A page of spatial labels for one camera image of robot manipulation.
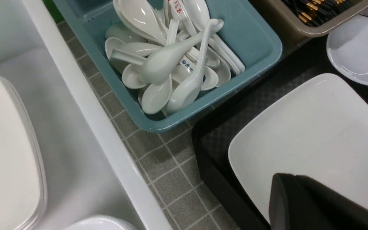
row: black tray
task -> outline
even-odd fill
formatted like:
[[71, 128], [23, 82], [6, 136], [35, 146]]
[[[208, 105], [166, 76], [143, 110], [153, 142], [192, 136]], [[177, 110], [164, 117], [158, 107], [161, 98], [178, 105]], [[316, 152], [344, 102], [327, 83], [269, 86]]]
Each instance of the black tray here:
[[326, 36], [312, 39], [193, 128], [192, 139], [201, 178], [241, 229], [270, 229], [228, 161], [229, 144], [243, 127], [272, 103], [323, 73], [342, 77], [368, 103], [368, 86], [350, 81], [329, 62], [326, 39]]

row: stack of white plates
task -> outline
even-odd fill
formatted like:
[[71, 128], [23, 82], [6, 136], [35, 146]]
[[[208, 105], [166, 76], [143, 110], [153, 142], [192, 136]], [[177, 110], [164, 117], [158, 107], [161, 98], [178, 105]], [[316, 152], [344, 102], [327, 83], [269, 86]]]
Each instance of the stack of white plates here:
[[46, 210], [41, 151], [12, 84], [0, 77], [0, 229], [31, 229]]

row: teal plastic tray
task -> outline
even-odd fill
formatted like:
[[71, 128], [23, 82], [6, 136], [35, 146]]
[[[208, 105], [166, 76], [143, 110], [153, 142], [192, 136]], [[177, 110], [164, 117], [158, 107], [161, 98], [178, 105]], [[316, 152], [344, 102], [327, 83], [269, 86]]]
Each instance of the teal plastic tray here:
[[[211, 18], [223, 19], [225, 22], [218, 35], [247, 69], [223, 86], [203, 92], [194, 103], [168, 118], [161, 113], [150, 116], [144, 114], [138, 104], [138, 90], [130, 90], [123, 85], [121, 74], [114, 70], [105, 55], [105, 31], [109, 26], [121, 23], [112, 1], [54, 2], [132, 120], [148, 132], [168, 131], [237, 88], [253, 82], [272, 67], [282, 54], [280, 39], [248, 0], [206, 0]], [[156, 9], [162, 8], [162, 2], [149, 0]]]

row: chopsticks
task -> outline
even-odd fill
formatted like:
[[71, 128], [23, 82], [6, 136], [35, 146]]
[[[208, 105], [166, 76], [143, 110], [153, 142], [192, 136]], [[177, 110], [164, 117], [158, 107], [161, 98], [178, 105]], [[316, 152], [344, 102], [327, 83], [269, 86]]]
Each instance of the chopsticks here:
[[318, 27], [352, 7], [349, 0], [282, 0], [305, 25]]

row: black object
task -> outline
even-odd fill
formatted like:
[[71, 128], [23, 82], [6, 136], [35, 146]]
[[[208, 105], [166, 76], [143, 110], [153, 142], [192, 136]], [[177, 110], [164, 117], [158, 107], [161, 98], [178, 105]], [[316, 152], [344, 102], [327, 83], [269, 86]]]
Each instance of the black object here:
[[303, 23], [317, 27], [352, 7], [349, 0], [282, 0]]
[[308, 176], [273, 176], [272, 229], [368, 230], [368, 210]]
[[343, 77], [330, 64], [326, 39], [326, 36], [313, 38], [193, 128], [200, 176], [243, 230], [267, 230], [270, 226], [243, 190], [229, 164], [228, 147], [235, 135], [272, 103], [323, 73], [342, 77], [368, 103], [368, 86]]

